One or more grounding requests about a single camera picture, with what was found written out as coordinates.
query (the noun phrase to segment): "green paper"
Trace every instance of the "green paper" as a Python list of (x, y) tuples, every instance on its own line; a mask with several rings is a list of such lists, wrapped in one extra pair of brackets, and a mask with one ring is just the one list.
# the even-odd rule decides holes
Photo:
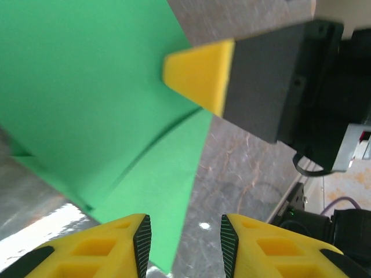
[[(169, 273), (180, 240), (197, 162), (211, 113), (201, 110), (158, 141), (136, 163), (108, 198), (89, 214), (109, 222), (133, 213), (151, 217), (150, 260)], [(55, 188), (60, 181), (37, 167), (35, 158), (17, 158)]]
[(162, 82), (189, 47), (166, 0), (0, 0), (0, 19), (0, 125), (92, 207), (197, 107)]

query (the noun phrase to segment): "metal surface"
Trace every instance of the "metal surface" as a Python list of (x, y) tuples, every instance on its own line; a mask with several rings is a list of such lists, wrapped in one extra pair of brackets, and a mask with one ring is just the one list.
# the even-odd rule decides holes
[[(310, 17), (309, 0), (170, 0), (193, 45), (244, 36)], [(0, 136), (0, 270), (42, 242), (97, 224), (8, 157)], [(297, 178), (293, 151), (214, 118), (195, 177), (172, 272), (147, 276), (224, 277), (220, 220), (240, 213), (267, 220)]]

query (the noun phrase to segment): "black cable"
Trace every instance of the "black cable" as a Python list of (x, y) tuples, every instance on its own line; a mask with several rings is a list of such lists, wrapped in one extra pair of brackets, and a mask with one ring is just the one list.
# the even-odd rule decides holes
[(327, 171), (325, 169), (320, 170), (320, 171), (307, 171), (304, 170), (299, 166), (299, 161), (304, 157), (304, 155), (301, 155), (299, 153), (296, 153), (294, 157), (292, 158), (292, 162), (294, 163), (295, 169), (302, 174), (305, 177), (310, 177), (310, 178), (315, 178), (315, 177), (323, 177), (325, 175), (332, 174), (331, 171)]
[(291, 231), (289, 228), (290, 228), (290, 225), (292, 225), (292, 224), (295, 224), (295, 225), (299, 226), (301, 229), (303, 229), (306, 233), (306, 236), (312, 237), (312, 234), (308, 231), (308, 229), (302, 223), (299, 223), (299, 222), (294, 221), (294, 220), (286, 220), (286, 221), (282, 222), (279, 227)]

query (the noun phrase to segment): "yellow plastic wedge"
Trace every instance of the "yellow plastic wedge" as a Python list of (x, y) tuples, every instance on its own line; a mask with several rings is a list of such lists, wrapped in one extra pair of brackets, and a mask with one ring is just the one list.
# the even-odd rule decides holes
[[(333, 245), (242, 215), (222, 217), (221, 245), (227, 277), (347, 277), (320, 252), (328, 249), (342, 254)], [(234, 247), (238, 248), (235, 258)]]
[(149, 216), (133, 214), (47, 242), (38, 248), (52, 246), (54, 252), (26, 278), (145, 277), (149, 245), (142, 246), (146, 255), (141, 257), (144, 264), (138, 267), (133, 243), (140, 230), (141, 240), (148, 243), (151, 237)]
[(228, 39), (165, 57), (163, 81), (217, 116), (224, 111), (235, 41)]

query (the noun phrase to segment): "white light spot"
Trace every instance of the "white light spot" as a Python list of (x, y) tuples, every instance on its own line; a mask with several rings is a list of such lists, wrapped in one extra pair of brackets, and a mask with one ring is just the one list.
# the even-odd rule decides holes
[(201, 227), (201, 229), (208, 230), (208, 231), (211, 230), (211, 226), (209, 223), (200, 223), (198, 225)]

